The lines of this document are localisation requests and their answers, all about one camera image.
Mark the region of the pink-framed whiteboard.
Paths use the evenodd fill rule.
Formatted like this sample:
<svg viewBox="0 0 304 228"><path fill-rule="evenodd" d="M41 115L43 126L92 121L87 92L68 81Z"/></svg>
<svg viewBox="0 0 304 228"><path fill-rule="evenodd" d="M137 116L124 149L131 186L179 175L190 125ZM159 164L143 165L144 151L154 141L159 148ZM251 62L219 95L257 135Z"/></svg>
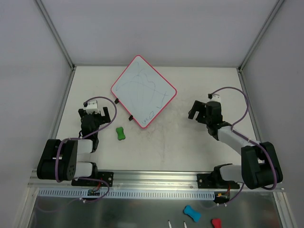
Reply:
<svg viewBox="0 0 304 228"><path fill-rule="evenodd" d="M140 55L116 79L111 92L143 129L177 95L177 89Z"/></svg>

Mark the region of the green bone-shaped eraser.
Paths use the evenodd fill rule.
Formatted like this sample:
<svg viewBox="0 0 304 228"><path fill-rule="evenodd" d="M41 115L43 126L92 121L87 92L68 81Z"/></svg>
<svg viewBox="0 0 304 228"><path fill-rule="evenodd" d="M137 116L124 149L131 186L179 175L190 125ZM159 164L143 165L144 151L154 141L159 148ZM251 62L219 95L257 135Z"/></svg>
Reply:
<svg viewBox="0 0 304 228"><path fill-rule="evenodd" d="M117 127L116 133L119 141L124 140L126 138L123 127Z"/></svg>

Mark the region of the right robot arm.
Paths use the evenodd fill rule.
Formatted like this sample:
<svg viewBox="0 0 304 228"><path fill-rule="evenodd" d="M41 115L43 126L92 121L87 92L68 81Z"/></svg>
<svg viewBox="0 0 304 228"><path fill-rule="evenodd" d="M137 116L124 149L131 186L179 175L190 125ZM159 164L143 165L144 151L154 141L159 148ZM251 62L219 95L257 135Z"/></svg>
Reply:
<svg viewBox="0 0 304 228"><path fill-rule="evenodd" d="M283 181L283 173L275 147L270 142L251 140L223 120L221 104L216 101L195 101L188 112L189 119L204 124L215 140L232 148L241 156L241 164L215 166L203 179L206 184L226 188L229 184L243 183L249 189L272 190Z"/></svg>

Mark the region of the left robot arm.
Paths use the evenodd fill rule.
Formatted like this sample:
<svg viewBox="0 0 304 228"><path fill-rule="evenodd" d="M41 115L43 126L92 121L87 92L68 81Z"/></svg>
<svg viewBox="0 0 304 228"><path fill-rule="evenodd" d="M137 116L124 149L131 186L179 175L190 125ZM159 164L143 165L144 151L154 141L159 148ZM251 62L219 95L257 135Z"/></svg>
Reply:
<svg viewBox="0 0 304 228"><path fill-rule="evenodd" d="M79 109L81 131L83 136L96 131L103 124L111 121L107 107L103 107L104 116L100 112L87 112ZM93 162L79 161L80 155L94 153L98 147L98 133L86 139L68 139L61 147L59 139L49 139L46 142L37 167L37 177L40 180L71 181L82 177L88 185L99 181L97 165Z"/></svg>

